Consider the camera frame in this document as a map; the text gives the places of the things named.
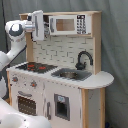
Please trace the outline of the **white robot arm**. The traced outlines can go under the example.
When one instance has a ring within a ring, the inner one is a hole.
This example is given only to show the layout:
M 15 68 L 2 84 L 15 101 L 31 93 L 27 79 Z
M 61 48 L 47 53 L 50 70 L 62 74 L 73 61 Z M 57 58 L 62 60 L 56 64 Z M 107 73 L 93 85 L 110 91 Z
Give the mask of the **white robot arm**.
M 8 53 L 0 51 L 0 128 L 51 128 L 44 116 L 24 114 L 3 100 L 7 87 L 2 70 L 26 49 L 26 33 L 31 33 L 34 41 L 44 39 L 43 11 L 29 13 L 26 20 L 8 21 L 5 30 L 11 41 L 11 49 Z

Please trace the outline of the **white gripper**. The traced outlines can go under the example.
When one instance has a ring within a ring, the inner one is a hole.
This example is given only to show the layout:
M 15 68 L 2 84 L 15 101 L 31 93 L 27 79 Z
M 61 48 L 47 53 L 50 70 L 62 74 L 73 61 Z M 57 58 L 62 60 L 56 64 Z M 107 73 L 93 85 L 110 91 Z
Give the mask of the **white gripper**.
M 44 20 L 42 10 L 28 14 L 25 29 L 27 32 L 32 33 L 32 39 L 34 41 L 44 40 Z

